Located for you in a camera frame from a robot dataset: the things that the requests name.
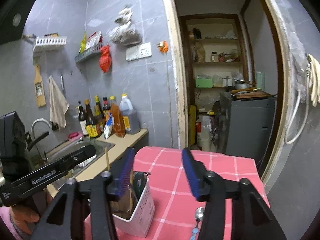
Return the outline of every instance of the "range hood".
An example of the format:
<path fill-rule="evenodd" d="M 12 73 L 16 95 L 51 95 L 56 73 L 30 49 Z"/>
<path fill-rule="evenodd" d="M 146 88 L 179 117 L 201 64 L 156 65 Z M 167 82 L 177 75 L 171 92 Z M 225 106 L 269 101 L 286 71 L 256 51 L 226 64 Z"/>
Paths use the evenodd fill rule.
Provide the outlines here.
<path fill-rule="evenodd" d="M 28 15 L 36 0 L 17 0 L 0 25 L 0 45 L 20 40 Z"/>

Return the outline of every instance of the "orange plug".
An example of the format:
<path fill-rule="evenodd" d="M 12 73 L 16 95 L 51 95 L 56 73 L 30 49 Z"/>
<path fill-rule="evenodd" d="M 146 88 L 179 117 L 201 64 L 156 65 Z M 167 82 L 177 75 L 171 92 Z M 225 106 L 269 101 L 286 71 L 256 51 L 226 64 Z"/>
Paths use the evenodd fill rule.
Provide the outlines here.
<path fill-rule="evenodd" d="M 169 50 L 168 43 L 166 41 L 161 41 L 160 43 L 157 44 L 159 51 L 161 53 L 167 53 Z"/>

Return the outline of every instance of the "stainless steel sink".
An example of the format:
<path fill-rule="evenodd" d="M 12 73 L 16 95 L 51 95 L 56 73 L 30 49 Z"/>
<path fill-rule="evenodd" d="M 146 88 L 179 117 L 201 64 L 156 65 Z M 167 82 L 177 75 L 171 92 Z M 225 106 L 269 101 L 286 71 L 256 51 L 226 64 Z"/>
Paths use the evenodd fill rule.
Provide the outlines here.
<path fill-rule="evenodd" d="M 113 146 L 115 146 L 115 144 L 108 143 L 108 142 L 102 142 L 102 141 L 98 141 L 96 139 L 90 139 L 90 138 L 84 137 L 84 138 L 80 138 L 79 140 L 73 141 L 73 142 L 66 141 L 66 142 L 58 145 L 53 150 L 51 150 L 50 152 L 47 153 L 48 161 L 49 161 L 49 163 L 51 163 L 51 162 L 54 162 L 55 160 L 62 158 L 65 155 L 70 154 L 71 152 L 74 152 L 74 151 L 76 151 L 76 150 L 80 149 L 81 147 L 86 146 L 88 144 L 92 144 L 95 146 L 96 157 L 93 160 L 91 160 L 90 163 L 88 163 L 84 167 L 79 167 L 79 165 L 77 165 L 73 170 L 71 170 L 69 172 L 69 174 L 67 176 L 65 176 L 61 179 L 58 179 L 57 181 L 52 183 L 56 189 L 59 189 L 66 182 L 66 180 L 68 178 L 77 176 L 82 171 L 84 171 L 87 167 L 89 167 L 92 163 L 94 163 L 96 160 L 98 160 L 100 156 L 105 154 L 105 150 L 104 150 L 105 148 L 107 148 L 107 150 L 110 150 Z"/>

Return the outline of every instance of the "white switch plate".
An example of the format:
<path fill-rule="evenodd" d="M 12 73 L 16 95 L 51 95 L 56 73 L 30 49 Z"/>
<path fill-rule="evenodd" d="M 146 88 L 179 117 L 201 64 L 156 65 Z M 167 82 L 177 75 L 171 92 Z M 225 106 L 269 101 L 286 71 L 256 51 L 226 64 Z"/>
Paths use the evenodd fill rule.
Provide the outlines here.
<path fill-rule="evenodd" d="M 127 49 L 125 59 L 126 61 L 135 60 L 138 58 L 151 57 L 151 42 L 141 45 L 133 46 Z"/>
<path fill-rule="evenodd" d="M 151 42 L 144 43 L 138 46 L 139 58 L 151 57 Z"/>

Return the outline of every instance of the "green box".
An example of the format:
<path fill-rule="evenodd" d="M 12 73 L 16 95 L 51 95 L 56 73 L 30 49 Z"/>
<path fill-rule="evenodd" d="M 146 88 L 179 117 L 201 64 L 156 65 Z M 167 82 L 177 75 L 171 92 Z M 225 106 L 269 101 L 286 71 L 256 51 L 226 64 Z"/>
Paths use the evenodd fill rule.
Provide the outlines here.
<path fill-rule="evenodd" d="M 213 82 L 212 79 L 205 79 L 205 78 L 197 78 L 196 79 L 196 87 L 197 88 L 212 88 Z"/>

